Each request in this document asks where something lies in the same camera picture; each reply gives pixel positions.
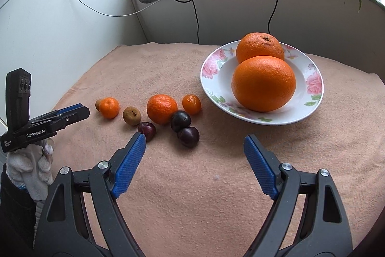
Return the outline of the white gloved left hand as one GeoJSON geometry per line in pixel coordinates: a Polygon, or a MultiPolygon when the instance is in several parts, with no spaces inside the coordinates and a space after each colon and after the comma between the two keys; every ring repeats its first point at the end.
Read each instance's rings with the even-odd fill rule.
{"type": "Polygon", "coordinates": [[[28,191],[35,202],[48,196],[48,187],[53,183],[51,165],[55,144],[53,139],[43,139],[25,148],[7,153],[6,174],[18,189],[28,191]]]}

